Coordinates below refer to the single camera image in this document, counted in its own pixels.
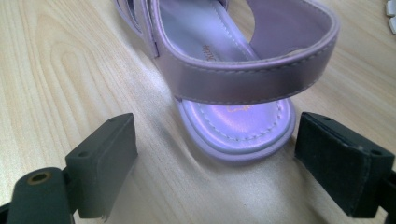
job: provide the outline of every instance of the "white stitching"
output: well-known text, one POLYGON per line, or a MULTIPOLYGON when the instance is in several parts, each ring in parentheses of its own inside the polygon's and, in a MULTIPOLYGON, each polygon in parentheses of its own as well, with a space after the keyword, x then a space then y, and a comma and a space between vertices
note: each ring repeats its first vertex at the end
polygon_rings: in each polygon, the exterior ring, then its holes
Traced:
MULTIPOLYGON (((323 11, 321 8, 318 8, 318 7, 312 5, 311 3, 308 3, 306 1, 301 1, 301 2, 308 4, 313 9, 319 11, 321 14, 326 16, 329 20, 331 19, 331 17, 325 11, 323 11)), ((152 4, 150 4, 150 7, 151 7, 151 11, 154 11, 154 8, 153 8, 152 4)), ((152 20, 152 22, 153 22, 154 26, 157 26, 155 20, 152 20)), ((156 29, 154 29, 153 32, 156 33, 156 35, 159 35, 158 31, 156 29)), ((322 54, 324 51, 326 51, 332 45, 334 45, 335 42, 336 42, 336 39, 337 39, 337 37, 335 36, 329 42, 328 45, 324 46, 323 49, 321 49, 320 51, 316 52, 315 54, 309 56, 308 58, 300 60, 299 62, 285 64, 285 65, 282 65, 282 66, 279 66, 279 67, 274 67, 274 68, 266 68, 266 69, 259 69, 259 70, 248 70, 248 71, 235 71, 235 70, 233 70, 233 71, 223 71, 223 70, 216 70, 216 69, 200 68, 200 67, 197 67, 197 66, 194 66, 194 65, 191 65, 191 64, 188 64, 188 63, 185 63, 185 62, 181 61, 179 58, 177 58, 175 55, 173 55, 170 52, 170 50, 162 43, 162 41, 157 42, 157 44, 158 44, 158 46, 161 46, 165 50, 165 52, 169 56, 171 56, 172 59, 174 59, 176 62, 178 62, 178 63, 180 63, 180 64, 182 64, 184 66, 190 67, 192 69, 196 69, 198 71, 203 71, 203 72, 222 73, 222 74, 227 74, 227 75, 233 75, 233 74, 239 75, 239 74, 252 74, 252 73, 260 73, 260 72, 272 72, 272 71, 276 71, 276 70, 282 70, 282 69, 285 69, 285 68, 288 68, 288 67, 294 67, 294 66, 297 66, 297 65, 302 64, 302 63, 306 63, 308 61, 313 60, 314 58, 317 58, 320 54, 322 54)), ((186 96, 183 96, 183 95, 175 95, 175 96, 176 97, 180 97, 180 98, 184 98, 184 99, 187 99, 187 100, 201 102, 201 103, 204 103, 204 104, 215 104, 215 105, 249 105, 249 104, 258 104, 258 103, 263 103, 263 102, 271 102, 271 101, 275 101, 275 100, 279 100, 279 99, 284 99, 284 98, 288 98, 288 97, 290 97, 292 95, 295 95, 295 94, 297 94, 297 93, 299 93, 301 91, 304 91, 304 90, 308 89, 309 87, 311 87, 314 83, 316 83, 318 81, 318 79, 320 77, 321 77, 321 74, 314 81, 312 81, 311 83, 309 83, 308 85, 306 85, 304 88, 302 88, 300 90, 288 93, 286 95, 281 95, 281 96, 269 98, 269 99, 260 99, 260 100, 251 100, 251 101, 239 101, 239 102, 235 102, 235 101, 223 102, 223 101, 200 100, 200 99, 196 99, 196 98, 192 98, 192 97, 186 97, 186 96)))
POLYGON ((276 101, 276 106, 277 106, 277 114, 276 114, 276 119, 273 123, 272 126, 270 126, 269 128, 267 128, 264 132, 261 132, 259 134, 255 134, 255 135, 251 135, 251 136, 247 136, 247 137, 242 137, 242 138, 237 138, 237 137, 231 137, 229 135, 227 135, 226 133, 223 133, 222 131, 220 131, 218 128, 215 127, 215 125, 209 120, 209 118, 207 117, 205 111, 202 109, 201 104, 198 103, 198 106, 200 108, 200 112, 202 113, 205 121, 207 122, 207 124, 209 124, 209 126, 217 133, 221 134, 222 136, 226 137, 229 140, 233 140, 236 142, 239 141, 249 141, 249 140, 253 140, 253 139, 257 139, 259 137, 264 137, 266 134, 270 133, 275 126, 278 124, 278 122, 281 120, 281 116, 280 113, 282 111, 282 107, 280 106, 279 101, 276 101))

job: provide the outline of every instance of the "white object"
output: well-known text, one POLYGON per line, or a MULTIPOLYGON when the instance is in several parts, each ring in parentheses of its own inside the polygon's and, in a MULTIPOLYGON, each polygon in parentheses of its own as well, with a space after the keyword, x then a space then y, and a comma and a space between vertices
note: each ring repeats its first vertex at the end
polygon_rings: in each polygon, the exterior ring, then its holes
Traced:
POLYGON ((389 26, 390 26, 390 30, 392 30, 393 34, 396 35, 396 17, 390 18, 389 26))
POLYGON ((390 30, 396 35, 396 0, 389 0, 387 2, 387 16, 391 16, 389 20, 390 30))
POLYGON ((387 16, 396 15, 396 0, 389 0, 387 2, 387 16))

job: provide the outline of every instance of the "stitching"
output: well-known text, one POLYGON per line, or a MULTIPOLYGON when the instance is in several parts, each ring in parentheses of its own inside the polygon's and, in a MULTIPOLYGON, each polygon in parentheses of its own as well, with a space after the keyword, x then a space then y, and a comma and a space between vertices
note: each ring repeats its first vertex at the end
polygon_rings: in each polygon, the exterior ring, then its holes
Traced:
POLYGON ((302 63, 306 63, 308 61, 311 61, 312 59, 318 57, 320 54, 322 54, 324 51, 326 51, 327 49, 329 49, 334 43, 335 43, 335 39, 334 38, 328 45, 325 46, 325 48, 323 48, 322 50, 316 52, 315 54, 309 56, 308 58, 302 59, 296 63, 289 63, 289 64, 284 64, 281 65, 279 67, 273 67, 273 68, 264 68, 264 69, 257 69, 257 70, 248 70, 248 71, 243 71, 243 70, 230 70, 230 71, 224 71, 224 70, 217 70, 217 69, 208 69, 208 68, 201 68, 201 67, 197 67, 195 65, 191 65, 188 63, 185 63, 183 61, 181 61, 179 58, 177 58, 176 56, 174 56, 169 49, 167 49, 167 47, 160 41, 158 43, 160 43, 160 46, 163 47, 163 49, 165 49, 166 53, 171 56, 171 58, 173 58, 175 61, 177 61, 178 63, 181 63, 182 65, 186 66, 186 67, 190 67, 192 69, 198 70, 198 71, 203 71, 203 72, 212 72, 212 73, 222 73, 222 74, 227 74, 227 75, 240 75, 240 74, 252 74, 252 73, 260 73, 260 72, 274 72, 277 70, 282 70, 285 68, 289 68, 289 67, 295 67, 299 64, 302 63))
POLYGON ((219 12, 216 10, 215 6, 213 5, 213 1, 210 1, 210 6, 212 6, 213 10, 216 12, 216 14, 218 15, 218 19, 221 22, 224 31, 227 33, 227 36, 235 43, 236 47, 244 54, 245 58, 248 60, 248 56, 246 55, 246 53, 241 49, 241 47, 238 45, 238 43, 236 42, 235 38, 233 38, 233 36, 230 34, 230 31, 227 29, 227 27, 225 26, 223 20, 220 17, 219 12))
MULTIPOLYGON (((303 3, 308 4, 309 6, 311 6, 313 9, 317 10, 318 12, 322 13, 324 16, 326 16, 329 20, 331 19, 331 17, 329 15, 327 15, 327 13, 325 11, 323 11, 322 9, 315 7, 314 5, 312 5, 311 3, 308 3, 306 1, 302 1, 303 3)), ((151 11, 154 11, 154 7, 153 4, 150 4, 150 8, 151 11)), ((152 20, 154 26, 157 25, 157 22, 155 20, 152 20)), ((159 35, 159 31, 154 29, 153 30, 154 33, 156 33, 156 35, 159 35)), ((257 69, 257 70, 248 70, 248 71, 236 71, 236 70, 232 70, 232 71, 223 71, 223 70, 216 70, 216 69, 206 69, 206 68, 200 68, 197 67, 195 65, 191 65, 188 63, 185 63, 183 61, 181 61, 179 58, 177 58, 175 55, 173 55, 170 50, 165 46, 165 44, 162 41, 158 41, 156 42, 158 44, 158 47, 161 46, 167 55, 170 56, 170 58, 172 58, 174 61, 176 61, 177 63, 180 63, 183 66, 198 70, 198 71, 203 71, 203 72, 212 72, 212 73, 222 73, 222 74, 226 74, 226 75, 240 75, 240 74, 253 74, 253 73, 260 73, 260 72, 273 72, 273 71, 277 71, 277 70, 282 70, 282 69, 286 69, 289 67, 295 67, 299 64, 303 64, 306 62, 309 62, 315 58, 317 58, 320 54, 322 54, 324 51, 328 50, 330 47, 332 47, 335 42, 336 42, 337 37, 335 36, 328 45, 326 45, 323 49, 321 49, 320 51, 316 52, 315 54, 309 56, 308 58, 302 59, 298 62, 295 63, 289 63, 289 64, 284 64, 281 65, 279 67, 274 67, 274 68, 265 68, 265 69, 257 69)), ((223 102, 223 101, 207 101, 207 100, 201 100, 201 99, 196 99, 193 97, 186 97, 184 95, 176 95, 176 97, 180 97, 180 98, 184 98, 187 100, 192 100, 192 101, 196 101, 196 102, 201 102, 201 103, 205 103, 205 104, 215 104, 215 105, 248 105, 248 104, 258 104, 258 103, 262 103, 262 102, 271 102, 271 101, 275 101, 275 100, 279 100, 279 99, 283 99, 283 98, 288 98, 292 95, 295 95, 301 91, 304 91, 306 89, 308 89, 309 87, 311 87, 315 82, 317 82, 319 80, 319 78, 321 77, 321 75, 319 75, 314 81, 312 81, 311 83, 309 83, 308 85, 306 85, 304 88, 291 92, 289 94, 286 95, 281 95, 281 96, 277 96, 277 97, 273 97, 273 98, 269 98, 269 99, 260 99, 260 100, 251 100, 251 101, 231 101, 231 102, 223 102)))
POLYGON ((254 134, 254 135, 250 135, 247 137, 242 137, 242 138, 237 138, 237 137, 231 137, 229 135, 227 135, 226 133, 223 133, 222 131, 220 131, 218 128, 215 127, 215 125, 210 122, 209 118, 207 117, 205 111, 202 109, 201 104, 198 103, 198 106, 200 107, 200 112, 202 113, 205 121, 207 122, 207 124, 209 124, 209 126, 217 133, 221 134, 222 136, 226 137, 229 140, 233 140, 236 142, 242 142, 242 141, 249 141, 249 140, 253 140, 253 139, 257 139, 259 137, 264 137, 265 135, 267 135, 268 133, 270 133, 275 126, 277 126, 278 122, 281 120, 280 117, 280 113, 282 111, 282 107, 279 104, 279 101, 276 101, 276 106, 277 106, 277 114, 276 114, 276 119, 274 121, 274 123, 272 124, 272 126, 270 126, 269 128, 267 128, 264 132, 261 132, 259 134, 254 134))
POLYGON ((277 96, 277 97, 273 97, 273 98, 260 99, 260 100, 224 102, 224 101, 207 101, 207 100, 201 100, 201 99, 197 99, 197 98, 193 98, 193 97, 185 97, 182 95, 175 95, 175 96, 179 97, 179 98, 186 99, 186 100, 190 100, 190 101, 201 102, 201 103, 204 103, 207 105, 255 105, 255 104, 261 104, 261 103, 273 102, 273 101, 284 99, 284 98, 289 98, 292 95, 295 95, 301 91, 305 91, 306 89, 310 88, 312 85, 314 85, 320 79, 320 77, 321 76, 318 76, 314 81, 312 81, 311 83, 309 83, 308 85, 306 85, 304 88, 302 88, 300 90, 291 92, 286 95, 281 95, 281 96, 277 96))

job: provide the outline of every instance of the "black bracket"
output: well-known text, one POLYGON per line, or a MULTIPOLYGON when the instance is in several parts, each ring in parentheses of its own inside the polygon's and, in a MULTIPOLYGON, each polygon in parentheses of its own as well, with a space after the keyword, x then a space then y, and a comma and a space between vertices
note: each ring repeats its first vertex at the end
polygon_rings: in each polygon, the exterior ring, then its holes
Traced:
POLYGON ((0 224, 74 223, 108 217, 137 157, 134 116, 105 122, 66 156, 66 168, 48 167, 22 177, 11 203, 0 207, 0 224))
POLYGON ((375 217, 378 206, 396 223, 394 155, 327 117, 301 115, 295 156, 351 217, 375 217))

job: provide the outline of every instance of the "table surface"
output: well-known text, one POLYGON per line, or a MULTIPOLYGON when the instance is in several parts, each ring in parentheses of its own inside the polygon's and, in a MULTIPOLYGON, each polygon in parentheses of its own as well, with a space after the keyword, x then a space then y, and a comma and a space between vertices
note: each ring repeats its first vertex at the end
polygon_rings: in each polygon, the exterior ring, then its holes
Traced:
MULTIPOLYGON (((396 36, 386 1, 321 1, 342 29, 324 76, 291 97, 297 115, 327 115, 396 153, 396 36)), ((251 35, 246 4, 232 1, 230 13, 251 35)), ((65 167, 64 156, 103 122, 132 112, 139 158, 122 196, 131 223, 381 223, 386 215, 347 217, 293 158, 296 132, 248 166, 209 160, 110 0, 3 0, 0 32, 0 204, 20 177, 65 167)))

